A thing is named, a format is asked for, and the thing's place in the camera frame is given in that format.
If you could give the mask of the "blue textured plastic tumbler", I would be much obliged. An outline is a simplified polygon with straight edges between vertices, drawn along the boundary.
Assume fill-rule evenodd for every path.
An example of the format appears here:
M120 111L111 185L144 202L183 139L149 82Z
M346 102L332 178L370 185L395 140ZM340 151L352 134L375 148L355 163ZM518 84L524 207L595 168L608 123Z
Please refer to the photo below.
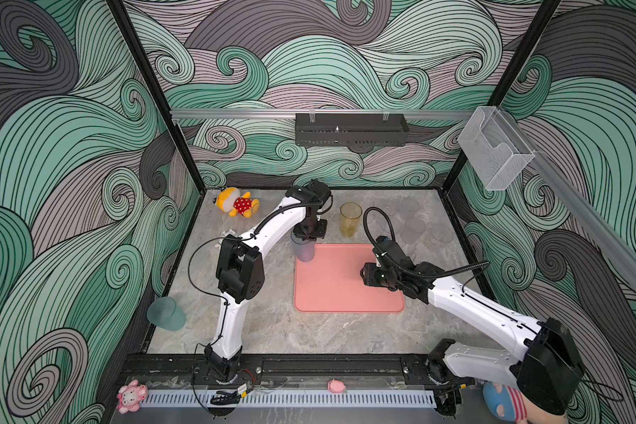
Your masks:
M314 259L314 252L316 251L316 242L314 240L302 238L293 233L291 241L293 242L294 253L298 261L309 263Z

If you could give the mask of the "yellow plastic tumbler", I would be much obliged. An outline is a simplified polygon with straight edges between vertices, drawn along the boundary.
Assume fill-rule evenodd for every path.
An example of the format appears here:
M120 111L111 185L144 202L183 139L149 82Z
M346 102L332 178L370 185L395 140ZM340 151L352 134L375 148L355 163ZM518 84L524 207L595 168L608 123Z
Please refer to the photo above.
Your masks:
M363 209L360 204L348 201L340 207L340 232L343 237L351 238L359 227Z

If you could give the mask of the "green textured plastic tumbler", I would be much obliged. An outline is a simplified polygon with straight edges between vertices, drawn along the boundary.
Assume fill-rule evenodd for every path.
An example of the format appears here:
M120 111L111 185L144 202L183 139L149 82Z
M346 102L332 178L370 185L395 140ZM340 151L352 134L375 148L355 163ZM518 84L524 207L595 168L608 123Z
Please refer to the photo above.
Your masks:
M178 331L187 321L184 310L169 296L156 299L149 307L146 317L153 325L169 331Z

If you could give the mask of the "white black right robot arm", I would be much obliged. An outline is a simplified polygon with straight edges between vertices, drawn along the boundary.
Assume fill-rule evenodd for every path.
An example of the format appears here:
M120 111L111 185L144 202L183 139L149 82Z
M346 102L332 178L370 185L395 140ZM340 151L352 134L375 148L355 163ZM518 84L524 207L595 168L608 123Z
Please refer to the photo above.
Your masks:
M500 346L486 349L442 340L427 359L433 382L453 384L467 378L500 383L518 390L545 413L565 414L585 367L572 332L563 323L520 314L456 279L468 270L485 270L489 266L485 261L442 270L427 261L414 263L393 234L374 237L370 231L365 233L376 258L361 269L366 286L399 291L442 309Z

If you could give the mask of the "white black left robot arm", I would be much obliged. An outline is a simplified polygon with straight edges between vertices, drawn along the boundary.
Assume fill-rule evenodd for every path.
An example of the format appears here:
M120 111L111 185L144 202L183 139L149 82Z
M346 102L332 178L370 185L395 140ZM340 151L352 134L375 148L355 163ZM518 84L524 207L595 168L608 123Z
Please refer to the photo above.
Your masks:
M301 240L322 239L330 208L330 188L313 179L307 185L290 187L277 208L240 236L228 235L221 242L216 278L220 310L216 335L204 354L210 374L219 382L236 378L242 352L242 330L248 304L265 282L264 259L287 233Z

